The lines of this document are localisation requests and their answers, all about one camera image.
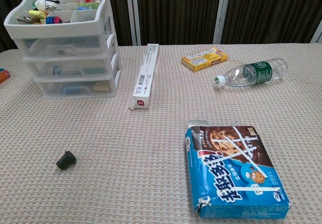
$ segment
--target beige tablecloth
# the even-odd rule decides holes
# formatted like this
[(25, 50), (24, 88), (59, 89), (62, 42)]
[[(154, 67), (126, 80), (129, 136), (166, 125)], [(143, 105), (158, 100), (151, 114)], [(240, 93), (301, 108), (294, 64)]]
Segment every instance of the beige tablecloth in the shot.
[[(44, 100), (18, 50), (0, 54), (0, 223), (269, 223), (204, 220), (192, 207), (184, 135), (190, 119), (253, 125), (292, 208), (283, 223), (322, 223), (322, 44), (219, 45), (229, 61), (192, 72), (181, 57), (211, 45), (161, 46), (148, 110), (131, 111), (145, 46), (120, 47), (111, 99)], [(243, 62), (280, 57), (289, 75), (217, 90)], [(69, 150), (77, 164), (56, 161)]]

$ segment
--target yellow snack box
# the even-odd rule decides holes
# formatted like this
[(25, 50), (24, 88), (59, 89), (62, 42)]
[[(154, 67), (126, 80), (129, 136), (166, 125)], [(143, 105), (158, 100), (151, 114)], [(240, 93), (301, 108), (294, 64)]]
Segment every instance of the yellow snack box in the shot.
[(227, 59), (227, 54), (215, 47), (212, 47), (211, 49), (205, 50), (197, 54), (184, 56), (182, 57), (181, 62), (190, 70), (197, 71), (203, 68), (210, 67), (214, 64), (226, 61)]

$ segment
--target white bottle cap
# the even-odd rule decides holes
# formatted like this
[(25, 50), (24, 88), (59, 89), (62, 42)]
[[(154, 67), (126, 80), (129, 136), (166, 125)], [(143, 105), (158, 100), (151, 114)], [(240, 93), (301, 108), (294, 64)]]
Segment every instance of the white bottle cap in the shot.
[(215, 86), (217, 87), (223, 87), (226, 85), (226, 79), (224, 76), (216, 76), (215, 78)]

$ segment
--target black rubber cap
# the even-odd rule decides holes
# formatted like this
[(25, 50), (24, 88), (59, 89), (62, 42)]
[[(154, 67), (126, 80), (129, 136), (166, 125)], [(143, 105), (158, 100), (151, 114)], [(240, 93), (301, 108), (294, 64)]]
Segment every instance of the black rubber cap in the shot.
[(66, 151), (64, 156), (56, 164), (61, 170), (65, 170), (68, 166), (76, 164), (76, 158), (70, 151)]

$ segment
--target top tray compartment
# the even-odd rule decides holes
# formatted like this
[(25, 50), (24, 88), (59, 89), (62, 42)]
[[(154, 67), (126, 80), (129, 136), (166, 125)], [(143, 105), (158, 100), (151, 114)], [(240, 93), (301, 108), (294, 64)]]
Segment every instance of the top tray compartment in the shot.
[[(63, 24), (29, 25), (17, 22), (16, 17), (27, 16), (26, 12), (31, 9), (32, 3), (36, 0), (23, 0), (6, 17), (4, 25), (12, 39), (39, 39), (99, 35), (104, 31), (104, 22), (113, 16), (110, 0), (102, 0), (96, 10), (95, 16), (89, 21), (71, 22)], [(63, 0), (69, 2), (72, 9), (81, 0)], [(64, 11), (70, 11), (68, 5), (63, 5)]]

